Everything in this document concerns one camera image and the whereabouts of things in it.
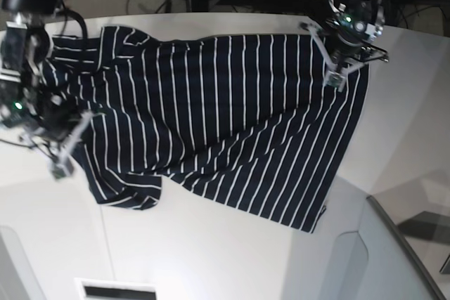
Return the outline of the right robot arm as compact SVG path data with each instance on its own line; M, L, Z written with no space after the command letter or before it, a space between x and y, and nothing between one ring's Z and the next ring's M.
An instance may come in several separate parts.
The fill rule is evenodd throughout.
M61 143L82 115L73 100L61 96L58 84L44 83L42 68L51 51L44 21L56 16L73 18L82 30L85 48L84 20L64 7L63 0L2 0L1 8L12 16L1 40L1 125L21 126L30 138Z

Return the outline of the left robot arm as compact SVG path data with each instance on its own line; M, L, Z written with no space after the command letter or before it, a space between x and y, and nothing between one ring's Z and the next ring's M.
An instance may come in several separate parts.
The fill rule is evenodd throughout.
M323 54L329 70L389 60L386 50L373 45L385 26L382 0L322 0L322 6L315 21L330 39Z

